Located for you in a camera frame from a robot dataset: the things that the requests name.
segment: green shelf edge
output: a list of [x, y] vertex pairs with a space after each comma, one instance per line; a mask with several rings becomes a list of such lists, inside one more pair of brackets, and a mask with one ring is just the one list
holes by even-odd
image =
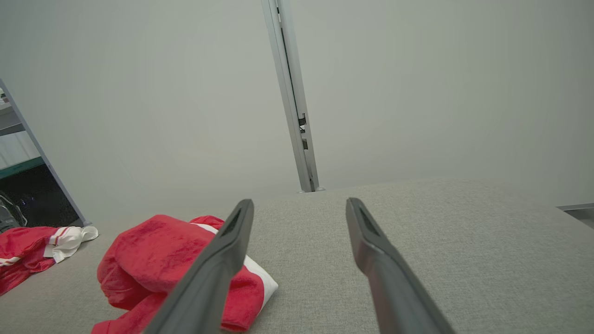
[[15, 175], [20, 172], [24, 172], [28, 169], [37, 167], [39, 165], [43, 165], [44, 163], [45, 162], [43, 161], [43, 158], [38, 156], [31, 160], [23, 161], [21, 163], [17, 163], [16, 165], [0, 169], [0, 179], [7, 178], [11, 175]]

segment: white stripe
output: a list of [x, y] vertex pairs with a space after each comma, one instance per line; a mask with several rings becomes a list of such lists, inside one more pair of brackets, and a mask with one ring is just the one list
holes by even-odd
[[15, 262], [19, 261], [21, 258], [14, 256], [10, 259], [3, 259], [2, 257], [0, 257], [0, 267], [3, 266], [12, 266]]
[[[205, 229], [206, 231], [210, 231], [214, 234], [217, 234], [217, 232], [219, 231], [210, 225], [199, 224], [199, 223], [191, 223], [191, 224], [198, 225], [198, 226], [202, 227], [203, 229]], [[276, 291], [276, 289], [279, 288], [279, 284], [272, 278], [272, 276], [270, 276], [270, 274], [268, 274], [266, 272], [266, 270], [264, 270], [262, 267], [260, 267], [260, 265], [258, 263], [253, 261], [247, 255], [245, 256], [245, 259], [244, 259], [244, 266], [248, 269], [249, 272], [260, 277], [260, 279], [262, 280], [262, 285], [264, 285], [264, 302], [262, 303], [262, 306], [260, 307], [260, 311], [261, 311], [262, 308], [264, 307], [264, 305], [266, 305], [266, 303], [270, 299], [270, 296], [272, 296], [272, 294]]]

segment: white fabric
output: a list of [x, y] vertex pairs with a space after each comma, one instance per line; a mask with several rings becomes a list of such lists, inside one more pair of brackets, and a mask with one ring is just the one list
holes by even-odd
[[[214, 234], [217, 234], [217, 232], [219, 231], [210, 225], [198, 224], [198, 223], [191, 223], [191, 224], [198, 225], [198, 226], [202, 227], [203, 229], [205, 229], [206, 231], [212, 232]], [[276, 289], [279, 288], [279, 284], [272, 278], [272, 276], [270, 276], [269, 273], [266, 272], [266, 270], [264, 270], [262, 267], [260, 267], [260, 265], [258, 263], [253, 261], [247, 255], [245, 256], [245, 259], [244, 259], [244, 266], [248, 269], [249, 272], [258, 275], [260, 277], [260, 279], [262, 280], [262, 284], [264, 285], [264, 302], [262, 302], [262, 306], [260, 307], [260, 311], [261, 311], [262, 308], [264, 307], [264, 305], [266, 305], [266, 303], [270, 299], [270, 296], [272, 296], [272, 294], [276, 291]]]
[[93, 226], [85, 228], [77, 226], [61, 227], [49, 238], [43, 256], [53, 257], [56, 263], [60, 263], [76, 253], [81, 243], [93, 240], [98, 236], [99, 232]]

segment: black object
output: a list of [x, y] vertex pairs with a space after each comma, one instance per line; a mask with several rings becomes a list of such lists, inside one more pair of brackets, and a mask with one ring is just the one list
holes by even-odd
[[454, 333], [363, 202], [346, 201], [355, 263], [367, 276], [381, 333]]
[[44, 163], [0, 179], [0, 195], [20, 207], [23, 216], [29, 221], [27, 227], [62, 227], [78, 219], [76, 211]]
[[21, 213], [18, 206], [12, 204], [6, 197], [0, 195], [0, 234], [11, 228], [21, 227], [21, 223], [14, 217], [12, 212]]
[[216, 333], [219, 330], [231, 279], [244, 264], [253, 218], [252, 200], [240, 201], [219, 233], [165, 299], [144, 333]]

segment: gray fabric surface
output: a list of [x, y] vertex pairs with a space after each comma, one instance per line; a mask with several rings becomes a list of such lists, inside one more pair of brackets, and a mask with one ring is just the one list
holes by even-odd
[[[364, 201], [459, 333], [594, 332], [594, 230], [506, 187], [459, 179], [255, 201], [248, 254], [279, 289], [250, 332], [377, 331], [350, 250], [348, 197]], [[95, 276], [116, 233], [97, 227], [72, 258], [0, 297], [1, 332], [88, 332], [122, 314]]]

